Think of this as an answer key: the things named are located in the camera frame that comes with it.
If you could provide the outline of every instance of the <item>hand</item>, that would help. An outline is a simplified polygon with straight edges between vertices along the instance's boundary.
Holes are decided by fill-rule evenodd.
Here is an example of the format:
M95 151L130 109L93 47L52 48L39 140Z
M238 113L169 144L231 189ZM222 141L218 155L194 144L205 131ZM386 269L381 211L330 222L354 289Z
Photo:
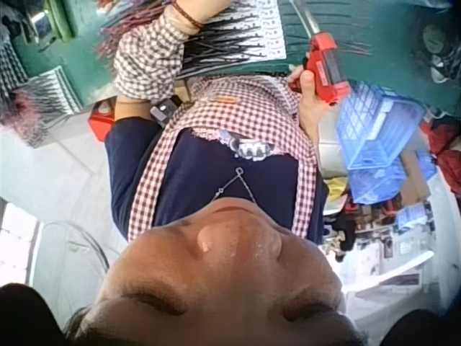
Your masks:
M300 79L303 91L300 102L300 125L306 133L310 133L317 129L318 124L331 107L315 93L315 79L311 71L304 71L302 66L297 67L288 77L288 81L296 79Z
M199 23L206 23L209 18L222 12L235 0L177 0L177 4Z

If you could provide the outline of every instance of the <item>plastic bin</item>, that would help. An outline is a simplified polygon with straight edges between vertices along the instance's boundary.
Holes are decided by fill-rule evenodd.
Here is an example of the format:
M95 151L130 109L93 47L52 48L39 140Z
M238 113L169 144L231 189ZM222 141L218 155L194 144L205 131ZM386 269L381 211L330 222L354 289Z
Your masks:
M351 81L336 127L348 170L390 166L410 140L426 109L390 89Z
M424 179L429 180L437 174L437 167L434 162L432 162L432 155L428 150L417 150L416 156L418 157L419 168L423 172Z
M418 203L406 207L398 212L397 224L398 229L412 229L416 225L425 225L427 223L426 209L423 203Z
M390 166L349 171L349 185L355 203L375 204L391 200L407 180L402 161L397 158Z

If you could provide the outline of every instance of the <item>window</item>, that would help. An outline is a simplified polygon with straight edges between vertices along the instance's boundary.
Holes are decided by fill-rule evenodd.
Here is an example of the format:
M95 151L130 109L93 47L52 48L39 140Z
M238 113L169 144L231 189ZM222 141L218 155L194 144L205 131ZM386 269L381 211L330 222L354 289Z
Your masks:
M0 286L27 285L40 222L4 200L1 200L0 221Z

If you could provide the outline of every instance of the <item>navy blue shirt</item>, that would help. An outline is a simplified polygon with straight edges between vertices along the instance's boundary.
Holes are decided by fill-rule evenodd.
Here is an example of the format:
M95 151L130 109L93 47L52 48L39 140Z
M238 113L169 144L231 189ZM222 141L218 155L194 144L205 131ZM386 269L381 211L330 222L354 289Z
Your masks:
M112 214L125 238L136 189L161 131L155 122L134 117L116 122L107 136ZM289 155L270 156L263 161L236 158L227 146L193 136L189 129L179 134L169 159L152 226L164 226L205 207L218 189L235 177L238 167L245 171L243 178L258 206L279 225L291 229L297 190L296 160ZM320 244L328 188L319 172L317 175L308 239ZM221 197L251 200L240 181L225 189Z

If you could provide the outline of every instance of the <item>cardboard box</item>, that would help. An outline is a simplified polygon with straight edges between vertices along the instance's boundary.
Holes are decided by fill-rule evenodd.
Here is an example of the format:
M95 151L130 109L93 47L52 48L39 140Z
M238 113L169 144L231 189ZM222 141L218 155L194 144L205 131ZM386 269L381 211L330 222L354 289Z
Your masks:
M419 168L418 158L414 151L404 150L400 155L403 166L408 176L407 181L402 185L402 205L408 207L424 202L431 195L427 181Z

